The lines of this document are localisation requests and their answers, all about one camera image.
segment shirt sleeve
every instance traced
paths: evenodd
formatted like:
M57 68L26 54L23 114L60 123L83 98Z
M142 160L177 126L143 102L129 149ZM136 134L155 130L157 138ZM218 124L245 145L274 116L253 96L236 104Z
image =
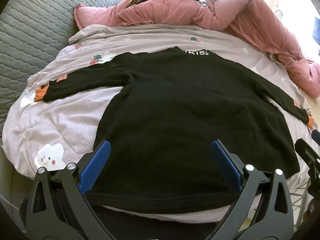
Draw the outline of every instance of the shirt sleeve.
M247 72L254 79L255 87L262 98L269 102L266 97L268 96L281 106L282 109L301 120L309 128L312 128L313 118L287 93L259 74L254 73L251 70L248 70Z
M143 53L115 56L111 61L91 65L56 80L40 85L36 90L35 101L50 102L74 95L78 92L98 87L125 86L129 79L129 71L137 64Z

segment bed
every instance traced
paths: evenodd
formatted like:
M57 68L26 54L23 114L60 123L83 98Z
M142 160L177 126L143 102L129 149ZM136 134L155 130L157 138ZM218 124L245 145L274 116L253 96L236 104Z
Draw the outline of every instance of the bed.
M67 163L77 162L85 153L92 151L96 128L104 109L121 90L121 87L94 89L49 105L29 101L36 88L76 69L110 61L115 55L124 52L155 52L174 46L185 51L208 49L262 75L283 89L318 120L320 107L289 79L283 66L277 63L272 55L267 56L236 37L194 26L168 25L113 28L90 25L77 33L72 15L72 9L77 3L99 7L114 5L121 0L28 0L27 9L22 9L22 1L24 0L11 0L0 16L0 31L5 37L1 46L5 48L1 58L1 62L4 62L0 80L4 93L0 100L3 111L1 127L6 157L13 163L16 171L30 179L40 167L39 151L58 153L60 168L64 168ZM37 13L29 11L34 4L38 6ZM295 141L304 138L319 153L319 147L311 140L311 131L302 122L280 110L286 118L292 139ZM302 198L307 196L305 188L308 175L306 164L301 158L298 159L300 172L287 182L295 206L295 221L300 223L299 211ZM8 185L2 187L2 192L18 206L21 198L27 195L31 180L17 175L9 164L6 167L9 169L8 173L13 174L9 177L11 180L13 178L13 183L9 181ZM21 184L25 184L23 192L12 193L12 189L21 188ZM253 212L258 200L257 198L252 206ZM228 207L222 207L189 214L135 215L184 223L205 223L220 221L227 209ZM18 221L17 212L12 210L12 215L14 213Z

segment pink blanket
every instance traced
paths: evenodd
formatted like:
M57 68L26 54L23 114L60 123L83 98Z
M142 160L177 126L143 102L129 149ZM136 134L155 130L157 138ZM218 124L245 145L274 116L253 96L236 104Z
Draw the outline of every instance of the pink blanket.
M194 0L149 0L125 8L129 2L124 0L109 8L89 9L78 5L75 18L80 18L80 10L87 10L81 12L84 20L78 23L78 19L78 26L195 25L227 32L260 51L274 53L295 84L314 98L320 95L319 64L303 57L295 36L263 0L206 0L207 7Z

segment black shirt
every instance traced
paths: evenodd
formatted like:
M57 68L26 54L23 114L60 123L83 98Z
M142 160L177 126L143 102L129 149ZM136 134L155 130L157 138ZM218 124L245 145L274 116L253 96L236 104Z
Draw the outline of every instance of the black shirt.
M124 53L50 81L43 101L102 86L123 86L106 108L95 139L111 156L91 204L140 213L187 213L219 208L236 197L210 155L220 139L244 163L286 178L299 163L283 114L305 124L308 114L279 87L210 51L178 47Z

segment silver screw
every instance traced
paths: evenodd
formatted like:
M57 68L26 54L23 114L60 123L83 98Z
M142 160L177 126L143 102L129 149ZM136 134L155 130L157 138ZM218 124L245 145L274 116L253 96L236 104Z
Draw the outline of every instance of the silver screw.
M38 169L38 173L44 173L45 172L45 168L44 167L40 167L39 169Z
M251 165L251 164L247 164L245 166L245 168L248 170L248 171L253 171L254 170L254 167Z
M69 163L67 166L68 170L73 170L75 167L76 167L75 163Z
M281 169L276 169L276 174L281 176L283 174L283 172L281 171Z

